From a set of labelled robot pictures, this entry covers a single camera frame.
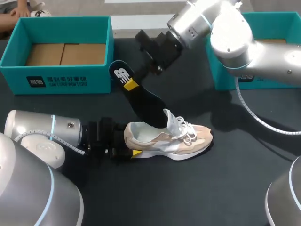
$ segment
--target white shoelace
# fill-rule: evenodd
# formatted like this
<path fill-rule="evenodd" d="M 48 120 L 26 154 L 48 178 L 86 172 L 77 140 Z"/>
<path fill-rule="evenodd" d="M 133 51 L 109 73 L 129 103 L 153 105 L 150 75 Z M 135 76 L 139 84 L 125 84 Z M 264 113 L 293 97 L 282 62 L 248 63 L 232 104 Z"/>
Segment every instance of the white shoelace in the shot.
<path fill-rule="evenodd" d="M 183 117 L 177 117 L 177 120 L 181 124 L 180 130 L 182 134 L 177 137 L 173 137 L 172 140 L 183 139 L 184 143 L 190 145 L 191 142 L 197 138 L 197 133 L 195 132 L 192 124 L 187 123 Z"/>

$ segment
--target cardboard box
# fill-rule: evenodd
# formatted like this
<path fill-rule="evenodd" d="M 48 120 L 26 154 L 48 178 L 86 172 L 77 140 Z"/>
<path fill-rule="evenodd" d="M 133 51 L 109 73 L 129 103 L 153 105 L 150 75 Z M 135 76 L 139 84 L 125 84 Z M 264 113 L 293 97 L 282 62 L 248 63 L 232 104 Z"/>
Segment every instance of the cardboard box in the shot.
<path fill-rule="evenodd" d="M 110 93 L 109 16 L 20 18 L 0 70 L 14 94 Z"/>
<path fill-rule="evenodd" d="M 301 17 L 295 12 L 243 13 L 256 40 L 273 43 L 301 44 Z M 235 89 L 235 78 L 222 66 L 211 49 L 210 38 L 206 39 L 206 53 L 216 90 Z M 239 79 L 240 89 L 299 88 L 250 75 Z"/>
<path fill-rule="evenodd" d="M 26 66 L 103 65 L 105 44 L 33 44 Z"/>

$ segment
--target shoe sole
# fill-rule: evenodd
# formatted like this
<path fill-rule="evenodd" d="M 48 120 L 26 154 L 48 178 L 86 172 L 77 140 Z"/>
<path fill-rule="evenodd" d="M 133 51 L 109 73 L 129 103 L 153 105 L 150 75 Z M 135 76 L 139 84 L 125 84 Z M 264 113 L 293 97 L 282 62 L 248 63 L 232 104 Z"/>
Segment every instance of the shoe sole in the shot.
<path fill-rule="evenodd" d="M 213 146 L 213 140 L 211 141 L 211 143 L 208 146 L 206 146 L 203 149 L 198 150 L 194 153 L 190 153 L 190 154 L 173 154 L 173 153 L 162 152 L 162 151 L 142 151 L 142 153 L 139 154 L 138 156 L 136 156 L 134 159 L 146 159 L 146 158 L 151 158 L 153 156 L 161 155 L 161 156 L 166 156 L 175 161 L 181 161 L 181 160 L 190 159 L 199 154 L 205 154 L 211 149 L 212 146 Z"/>
<path fill-rule="evenodd" d="M 140 118 L 141 121 L 156 127 L 156 128 L 165 128 L 167 125 L 167 117 L 163 112 L 164 108 L 167 108 L 164 101 L 156 96 L 155 94 L 149 92 L 141 84 L 138 87 L 135 87 L 131 91 L 128 91 L 124 88 L 124 78 L 118 77 L 115 74 L 115 71 L 120 71 L 121 69 L 127 72 L 129 76 L 127 80 L 135 76 L 134 71 L 121 60 L 115 60 L 111 63 L 109 72 L 111 78 L 119 86 L 119 88 L 124 93 L 125 97 L 129 101 L 133 111 Z"/>

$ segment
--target floor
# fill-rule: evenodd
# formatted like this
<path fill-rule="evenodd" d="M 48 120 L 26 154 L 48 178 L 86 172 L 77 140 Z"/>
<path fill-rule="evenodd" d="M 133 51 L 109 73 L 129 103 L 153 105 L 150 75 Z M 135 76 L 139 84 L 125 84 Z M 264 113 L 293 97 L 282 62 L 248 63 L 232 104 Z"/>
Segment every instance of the floor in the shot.
<path fill-rule="evenodd" d="M 132 38 L 144 29 L 151 37 L 167 30 L 166 23 L 186 0 L 43 0 L 54 16 L 111 15 L 115 38 Z M 242 12 L 296 11 L 299 0 L 242 0 Z"/>

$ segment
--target beige sneaker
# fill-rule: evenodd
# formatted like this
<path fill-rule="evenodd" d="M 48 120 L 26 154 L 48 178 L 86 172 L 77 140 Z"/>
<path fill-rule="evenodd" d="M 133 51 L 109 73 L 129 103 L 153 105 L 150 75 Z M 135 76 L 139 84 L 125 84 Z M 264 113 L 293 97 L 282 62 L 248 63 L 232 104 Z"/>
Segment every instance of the beige sneaker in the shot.
<path fill-rule="evenodd" d="M 141 150 L 135 158 L 150 158 L 164 155 L 173 160 L 184 160 L 205 151 L 211 144 L 211 130 L 204 126 L 191 125 L 183 117 L 175 117 L 164 109 L 168 117 L 167 127 L 157 129 L 145 122 L 131 122 L 124 131 L 128 148 Z"/>

